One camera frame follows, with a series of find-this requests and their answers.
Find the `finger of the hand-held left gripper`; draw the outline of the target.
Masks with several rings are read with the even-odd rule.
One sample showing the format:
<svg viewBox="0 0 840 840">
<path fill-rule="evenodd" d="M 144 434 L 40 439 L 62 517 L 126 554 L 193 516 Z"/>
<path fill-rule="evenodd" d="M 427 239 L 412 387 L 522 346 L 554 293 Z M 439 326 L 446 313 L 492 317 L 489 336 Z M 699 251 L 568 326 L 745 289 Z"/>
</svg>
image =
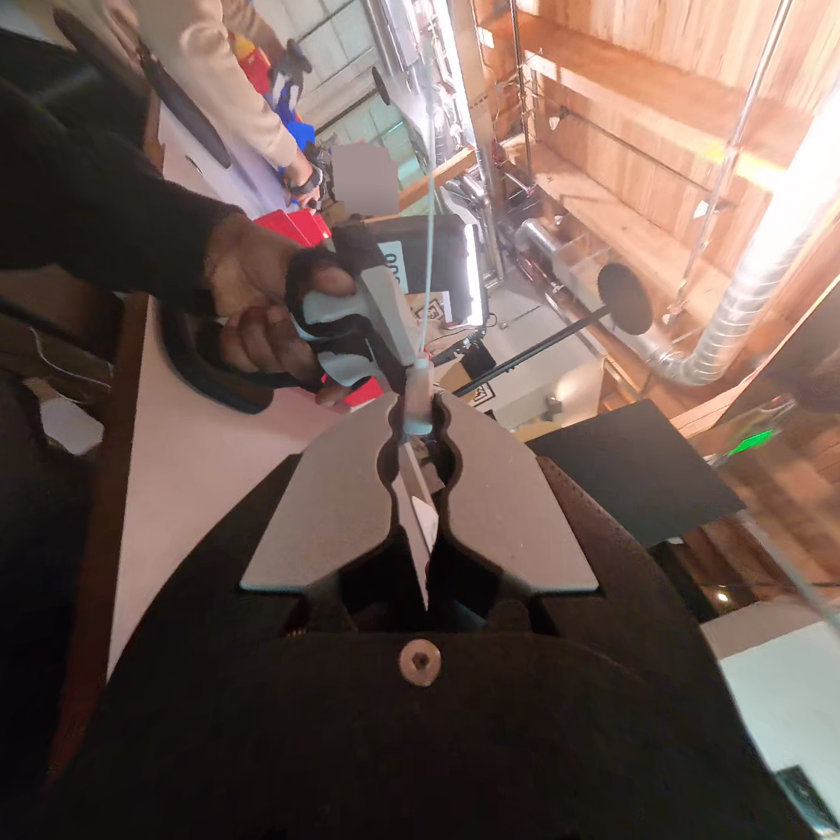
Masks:
<svg viewBox="0 0 840 840">
<path fill-rule="evenodd" d="M 351 352 L 322 350 L 320 365 L 324 374 L 343 386 L 354 389 L 363 381 L 374 380 L 382 389 L 389 388 L 385 374 L 371 349 Z"/>
<path fill-rule="evenodd" d="M 374 330 L 402 367 L 414 367 L 422 352 L 420 325 L 392 271 L 386 266 L 365 268 L 359 282 Z"/>
</svg>

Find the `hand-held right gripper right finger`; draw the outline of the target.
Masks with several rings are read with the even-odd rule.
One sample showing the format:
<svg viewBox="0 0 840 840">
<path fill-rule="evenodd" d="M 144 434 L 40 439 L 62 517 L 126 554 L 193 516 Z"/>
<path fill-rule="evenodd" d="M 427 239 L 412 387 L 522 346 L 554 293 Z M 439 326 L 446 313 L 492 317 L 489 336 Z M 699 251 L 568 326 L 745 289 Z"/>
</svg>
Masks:
<svg viewBox="0 0 840 840">
<path fill-rule="evenodd" d="M 448 392 L 437 432 L 452 459 L 440 523 L 470 558 L 539 595 L 595 592 L 598 581 L 534 453 Z"/>
</svg>

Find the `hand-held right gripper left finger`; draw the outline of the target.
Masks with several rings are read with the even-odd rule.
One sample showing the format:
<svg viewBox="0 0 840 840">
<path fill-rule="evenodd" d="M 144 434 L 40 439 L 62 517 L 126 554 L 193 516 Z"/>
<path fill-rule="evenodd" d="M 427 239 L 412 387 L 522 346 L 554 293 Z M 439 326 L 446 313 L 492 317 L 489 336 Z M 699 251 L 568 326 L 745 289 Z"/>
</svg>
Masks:
<svg viewBox="0 0 840 840">
<path fill-rule="evenodd" d="M 301 454 L 240 581 L 247 592 L 300 594 L 380 548 L 398 523 L 394 426 L 386 393 L 343 416 Z"/>
</svg>

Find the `red plastic bin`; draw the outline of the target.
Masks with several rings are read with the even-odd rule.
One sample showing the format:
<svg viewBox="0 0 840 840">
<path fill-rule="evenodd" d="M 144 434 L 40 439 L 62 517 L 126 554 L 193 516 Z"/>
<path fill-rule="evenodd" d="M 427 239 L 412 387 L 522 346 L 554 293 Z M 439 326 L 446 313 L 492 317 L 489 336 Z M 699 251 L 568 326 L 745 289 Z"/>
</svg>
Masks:
<svg viewBox="0 0 840 840">
<path fill-rule="evenodd" d="M 332 236 L 332 231 L 321 215 L 313 214 L 309 210 L 286 212 L 278 209 L 257 218 L 255 223 L 293 240 L 302 247 L 323 245 Z M 383 396 L 382 387 L 376 379 L 371 378 L 345 396 L 343 403 L 351 411 L 356 411 L 380 396 Z"/>
</svg>

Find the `person's left hand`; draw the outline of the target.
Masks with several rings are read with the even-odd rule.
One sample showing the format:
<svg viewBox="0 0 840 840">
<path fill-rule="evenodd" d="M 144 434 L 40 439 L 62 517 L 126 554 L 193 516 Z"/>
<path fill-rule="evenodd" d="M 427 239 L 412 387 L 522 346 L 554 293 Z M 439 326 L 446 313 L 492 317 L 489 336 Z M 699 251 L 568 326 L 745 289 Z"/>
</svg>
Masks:
<svg viewBox="0 0 840 840">
<path fill-rule="evenodd" d="M 336 406 L 351 389 L 323 370 L 303 340 L 286 305 L 287 273 L 301 246 L 258 226 L 247 216 L 229 215 L 213 229 L 206 246 L 204 275 L 218 317 L 223 361 L 245 374 L 290 374 L 317 386 L 316 401 Z"/>
</svg>

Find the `black board with wooden rim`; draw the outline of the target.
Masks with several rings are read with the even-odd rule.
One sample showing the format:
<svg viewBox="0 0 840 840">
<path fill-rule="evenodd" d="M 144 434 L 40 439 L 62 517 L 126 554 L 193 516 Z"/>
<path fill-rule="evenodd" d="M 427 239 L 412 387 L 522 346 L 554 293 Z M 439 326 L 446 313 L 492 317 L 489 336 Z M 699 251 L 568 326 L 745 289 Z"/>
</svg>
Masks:
<svg viewBox="0 0 840 840">
<path fill-rule="evenodd" d="M 646 549 L 746 509 L 649 400 L 527 446 L 552 460 Z"/>
</svg>

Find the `person's left forearm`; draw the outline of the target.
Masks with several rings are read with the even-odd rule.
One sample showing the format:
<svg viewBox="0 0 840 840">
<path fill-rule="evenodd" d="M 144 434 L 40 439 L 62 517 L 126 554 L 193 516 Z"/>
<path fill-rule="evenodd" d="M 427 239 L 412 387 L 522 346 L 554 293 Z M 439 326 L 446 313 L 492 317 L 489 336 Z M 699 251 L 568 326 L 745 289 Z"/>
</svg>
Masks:
<svg viewBox="0 0 840 840">
<path fill-rule="evenodd" d="M 58 266 L 105 291 L 212 316 L 207 245 L 240 214 L 166 181 L 121 139 L 68 128 L 2 80 L 2 271 Z"/>
</svg>

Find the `studio light panel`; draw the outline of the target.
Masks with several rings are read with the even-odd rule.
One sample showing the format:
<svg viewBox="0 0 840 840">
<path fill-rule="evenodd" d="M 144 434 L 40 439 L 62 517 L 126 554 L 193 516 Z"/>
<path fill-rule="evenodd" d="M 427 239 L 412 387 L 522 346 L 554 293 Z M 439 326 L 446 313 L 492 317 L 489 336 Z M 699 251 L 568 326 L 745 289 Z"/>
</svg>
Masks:
<svg viewBox="0 0 840 840">
<path fill-rule="evenodd" d="M 385 263 L 407 295 L 424 295 L 427 273 L 428 222 L 425 215 L 369 219 L 371 231 Z M 434 237 L 430 294 L 447 293 L 448 320 L 471 327 L 487 319 L 486 295 L 480 279 L 477 226 L 466 225 L 455 214 L 433 218 Z"/>
</svg>

